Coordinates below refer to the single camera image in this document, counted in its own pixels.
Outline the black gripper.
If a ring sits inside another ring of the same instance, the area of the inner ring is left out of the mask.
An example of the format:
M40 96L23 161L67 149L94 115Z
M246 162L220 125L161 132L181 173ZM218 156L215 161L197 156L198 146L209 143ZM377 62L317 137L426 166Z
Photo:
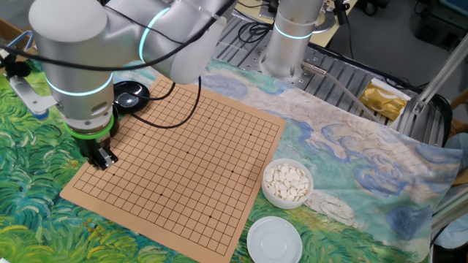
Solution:
M80 153L88 159L88 162L95 169L106 170L108 165L113 165L118 161L118 157L110 150L110 132L99 135L98 138L91 138L88 134L75 136L75 141L80 149Z

